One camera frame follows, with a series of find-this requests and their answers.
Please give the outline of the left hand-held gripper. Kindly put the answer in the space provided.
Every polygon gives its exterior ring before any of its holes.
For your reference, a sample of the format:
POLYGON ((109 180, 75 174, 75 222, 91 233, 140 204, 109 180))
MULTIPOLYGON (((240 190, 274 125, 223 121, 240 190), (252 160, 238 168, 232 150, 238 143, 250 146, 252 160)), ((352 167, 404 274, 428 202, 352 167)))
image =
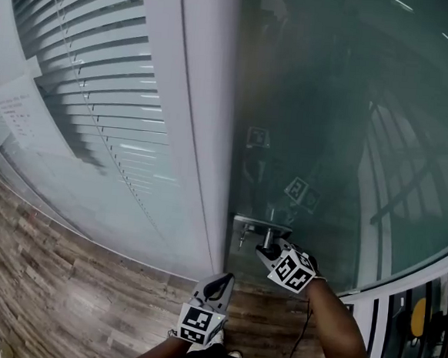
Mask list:
POLYGON ((209 276, 199 281, 191 299, 182 304, 176 334, 181 340, 209 345, 227 321, 235 277, 231 273, 209 276))

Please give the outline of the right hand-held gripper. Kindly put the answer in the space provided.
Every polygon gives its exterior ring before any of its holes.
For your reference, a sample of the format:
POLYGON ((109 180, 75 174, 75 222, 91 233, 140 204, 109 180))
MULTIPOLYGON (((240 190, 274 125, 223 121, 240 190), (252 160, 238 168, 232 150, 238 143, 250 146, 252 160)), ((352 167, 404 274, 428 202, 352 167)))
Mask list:
POLYGON ((285 239, 278 246, 256 246, 256 255, 269 270, 268 278, 292 293, 301 293, 317 277, 309 255, 285 239))

